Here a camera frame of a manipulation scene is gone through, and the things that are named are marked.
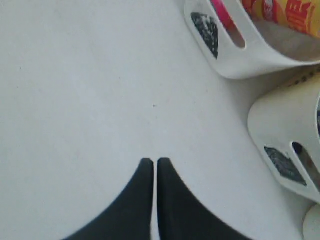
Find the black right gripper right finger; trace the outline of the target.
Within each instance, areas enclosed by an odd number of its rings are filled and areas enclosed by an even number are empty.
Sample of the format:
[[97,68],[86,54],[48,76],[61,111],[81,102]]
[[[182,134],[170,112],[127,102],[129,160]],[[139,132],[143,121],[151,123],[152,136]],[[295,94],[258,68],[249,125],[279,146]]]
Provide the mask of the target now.
[[157,162],[157,218],[161,240],[247,240],[216,217],[188,189],[169,158]]

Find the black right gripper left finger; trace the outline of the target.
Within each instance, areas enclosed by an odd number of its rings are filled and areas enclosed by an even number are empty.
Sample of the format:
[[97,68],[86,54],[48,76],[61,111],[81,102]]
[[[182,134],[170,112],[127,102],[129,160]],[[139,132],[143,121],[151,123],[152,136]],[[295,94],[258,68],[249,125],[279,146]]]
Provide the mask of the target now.
[[99,216],[68,240],[150,240],[154,197],[154,162],[140,160],[119,196]]

